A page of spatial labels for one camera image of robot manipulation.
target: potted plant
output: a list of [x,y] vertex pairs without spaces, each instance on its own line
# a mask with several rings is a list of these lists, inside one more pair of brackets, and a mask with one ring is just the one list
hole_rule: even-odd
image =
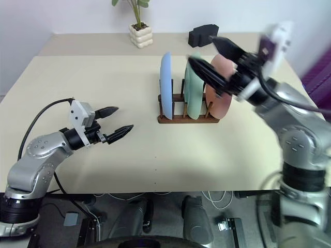
[[[153,44],[152,29],[140,19],[140,7],[147,8],[149,0],[127,0],[131,6],[137,23],[129,25],[130,39],[133,44],[139,48]],[[115,6],[118,0],[112,0],[112,5]]]

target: green leaf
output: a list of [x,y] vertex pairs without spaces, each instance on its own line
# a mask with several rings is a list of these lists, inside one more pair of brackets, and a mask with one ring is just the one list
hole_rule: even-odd
[[115,6],[118,3],[118,0],[112,0],[112,5]]
[[148,8],[148,3],[145,3],[142,0],[138,0],[138,5],[143,7],[143,8]]

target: table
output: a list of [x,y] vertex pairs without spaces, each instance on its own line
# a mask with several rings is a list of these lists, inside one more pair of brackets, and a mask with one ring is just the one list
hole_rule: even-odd
[[[77,36],[72,36],[76,44],[80,40]],[[65,160],[57,173],[69,193],[257,190],[267,175],[281,169],[276,136],[247,102],[232,101],[228,114],[217,124],[162,125],[157,122],[159,67],[165,51],[154,51],[162,48],[156,41],[174,50],[172,78],[174,92],[180,92],[187,61],[185,54],[194,49],[183,44],[184,38],[174,37],[185,35],[162,34],[162,39],[155,35],[153,46],[156,48],[151,46],[149,50],[138,50],[128,41],[103,56],[102,44],[91,43],[94,39],[100,40],[97,36],[82,35],[82,43],[77,44],[72,53],[62,40],[70,41],[69,37],[55,36],[54,39],[62,43],[52,39],[40,55],[33,58],[0,104],[1,191],[5,190],[8,171],[16,161],[19,144],[32,119],[48,103],[71,96],[90,103],[94,109],[119,107],[115,114],[99,121],[103,133],[110,134],[130,124],[134,124],[134,128],[112,145],[82,148]],[[232,36],[239,45],[246,42],[246,48],[256,46],[250,41],[256,40],[257,34]],[[123,35],[109,35],[110,40],[116,37],[123,39]],[[84,44],[88,43],[92,51],[84,54],[87,51]],[[202,51],[203,58],[211,61],[215,49],[208,45]],[[286,61],[273,77],[307,95]],[[180,113],[182,108],[176,105],[175,113]],[[68,115],[66,103],[52,107],[36,123],[28,141],[63,127],[71,128]],[[54,181],[50,189],[57,189]]]

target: white wall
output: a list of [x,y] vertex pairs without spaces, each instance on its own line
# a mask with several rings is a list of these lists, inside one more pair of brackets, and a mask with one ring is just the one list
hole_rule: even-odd
[[[134,22],[126,1],[116,7],[111,0],[0,3],[2,91],[11,87],[51,32],[126,33]],[[151,0],[149,6],[142,19],[155,33],[188,32],[207,23],[217,24],[220,32],[259,32],[266,24],[292,20],[295,29],[287,57],[299,75],[331,44],[330,0]]]

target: purple curtain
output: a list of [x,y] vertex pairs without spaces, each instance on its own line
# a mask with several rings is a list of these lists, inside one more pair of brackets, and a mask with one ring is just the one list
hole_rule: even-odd
[[[302,83],[315,104],[331,109],[331,47],[302,78]],[[324,115],[331,120],[331,115]]]

